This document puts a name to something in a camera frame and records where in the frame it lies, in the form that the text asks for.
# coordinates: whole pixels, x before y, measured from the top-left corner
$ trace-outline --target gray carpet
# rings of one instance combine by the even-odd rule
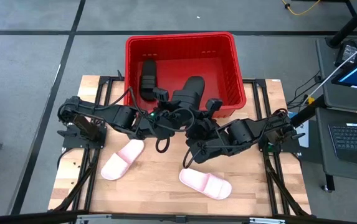
[[[66,40],[0,36],[0,215],[11,200]]]
[[[357,10],[357,1],[352,2]],[[296,1],[292,7],[300,12],[311,4]],[[0,1],[0,29],[70,30],[78,5],[79,0]],[[152,0],[146,4],[87,0],[79,30],[338,30],[350,17],[344,3],[332,2],[295,17],[279,0]],[[23,213],[47,209],[63,140],[56,134],[63,128],[55,115],[57,107],[77,93],[82,75],[116,75],[117,69],[124,73],[127,38],[75,37]],[[67,36],[0,36],[0,142],[4,143],[0,150],[0,215],[7,212],[66,40]],[[315,37],[235,36],[235,41],[243,77],[281,79],[287,100],[293,98],[295,87],[318,71]],[[311,163],[303,164],[303,178],[314,215],[357,221],[357,180],[335,177],[336,192],[327,194],[319,189],[324,183],[321,165]]]

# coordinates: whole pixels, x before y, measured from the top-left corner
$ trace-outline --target slipper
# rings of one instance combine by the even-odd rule
[[[179,180],[188,187],[216,200],[227,198],[232,191],[232,185],[228,181],[190,168],[181,170]]]
[[[113,153],[101,170],[101,176],[107,180],[117,180],[123,177],[134,160],[141,154],[144,148],[142,140],[131,140],[117,153]]]

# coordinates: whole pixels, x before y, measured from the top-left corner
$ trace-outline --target red basket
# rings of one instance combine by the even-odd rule
[[[134,90],[138,106],[151,111],[156,102],[142,100],[139,93],[142,64],[146,59],[156,61],[158,87],[173,91],[183,88],[194,75],[205,81],[200,109],[205,110],[210,98],[223,104],[215,118],[230,116],[246,104],[234,37],[228,32],[204,34],[151,35],[131,37],[126,42],[125,88]],[[129,95],[125,105],[133,105]]]

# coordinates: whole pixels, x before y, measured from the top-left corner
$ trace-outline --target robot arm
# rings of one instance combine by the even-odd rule
[[[154,89],[158,106],[151,112],[135,106],[123,106],[112,103],[108,106],[96,107],[93,103],[82,101],[73,96],[59,108],[58,117],[61,122],[74,123],[80,129],[80,135],[88,141],[99,138],[96,123],[89,122],[85,117],[108,123],[113,129],[125,133],[130,139],[157,138],[156,150],[165,152],[169,138],[175,132],[186,132],[189,152],[192,161],[203,163],[217,156],[233,156],[267,138],[271,144],[280,144],[288,138],[299,138],[290,124],[286,109],[279,109],[270,117],[258,121],[251,119],[236,119],[219,126],[212,115],[219,110],[222,101],[210,99],[206,103],[207,111],[199,111],[199,104],[204,89],[201,77],[191,77],[182,90],[176,90],[171,101],[168,101],[166,90]],[[167,139],[163,150],[158,149],[160,140]]]

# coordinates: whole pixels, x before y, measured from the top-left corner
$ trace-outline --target wooden platform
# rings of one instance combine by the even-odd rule
[[[78,96],[85,101],[95,101],[99,76],[85,75],[82,78]],[[230,118],[220,119],[225,124],[236,118],[256,119],[254,97],[251,85],[244,85],[246,105]],[[285,108],[285,98],[279,80],[267,80],[271,110]],[[113,102],[124,92],[124,82],[114,82]],[[182,161],[188,150],[183,133],[171,138],[168,151],[156,152],[156,139],[145,140],[145,150],[137,158],[130,170],[119,180],[105,180],[100,170],[110,156],[128,143],[126,135],[108,127],[105,148],[101,150],[96,181],[93,190],[91,212],[102,213],[152,213],[187,215],[271,215],[267,183],[262,155],[257,146],[232,157],[220,156],[203,164],[192,164],[191,168],[201,172],[211,172],[232,184],[232,194],[225,200],[213,200],[182,184],[178,179]],[[62,202],[73,188],[79,175],[82,149],[74,149],[64,156],[56,175],[49,208]],[[280,160],[285,184],[295,200],[306,212],[310,212],[300,164],[291,154],[281,153]],[[278,209],[282,205],[278,188],[275,188]],[[85,194],[82,193],[80,206],[83,207]]]

